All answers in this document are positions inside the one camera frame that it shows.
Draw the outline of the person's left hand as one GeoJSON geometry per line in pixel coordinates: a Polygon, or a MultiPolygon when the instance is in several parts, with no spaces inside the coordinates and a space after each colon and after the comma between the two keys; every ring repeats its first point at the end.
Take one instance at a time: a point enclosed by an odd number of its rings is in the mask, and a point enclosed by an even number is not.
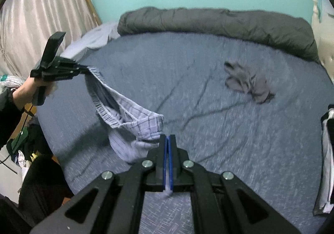
{"type": "Polygon", "coordinates": [[[21,110],[26,104],[32,103],[38,88],[46,87],[45,95],[48,96],[56,88],[55,85],[55,82],[45,82],[40,78],[28,77],[24,84],[13,92],[13,102],[21,110]]]}

